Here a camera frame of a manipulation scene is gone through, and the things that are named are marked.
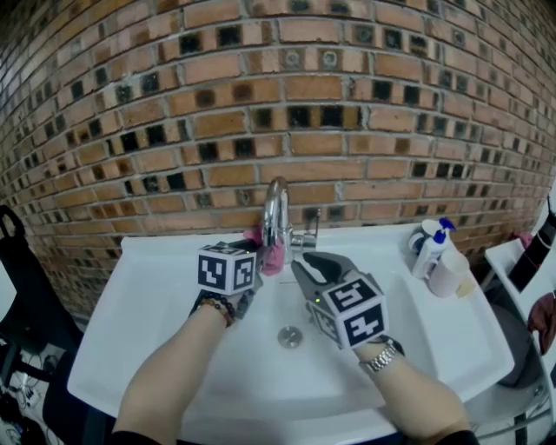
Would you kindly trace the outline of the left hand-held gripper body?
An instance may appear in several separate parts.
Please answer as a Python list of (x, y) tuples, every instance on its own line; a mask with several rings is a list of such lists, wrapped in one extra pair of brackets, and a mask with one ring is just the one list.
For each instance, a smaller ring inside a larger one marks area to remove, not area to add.
[(219, 242), (198, 250), (196, 307), (219, 310), (226, 321), (241, 320), (262, 286), (256, 242)]

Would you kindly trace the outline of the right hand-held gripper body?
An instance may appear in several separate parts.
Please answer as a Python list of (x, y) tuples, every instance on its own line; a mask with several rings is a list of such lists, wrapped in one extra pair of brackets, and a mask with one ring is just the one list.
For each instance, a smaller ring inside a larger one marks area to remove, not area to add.
[(341, 349), (354, 349), (388, 331), (386, 297), (360, 272), (349, 271), (338, 284), (315, 292), (308, 310), (317, 329)]

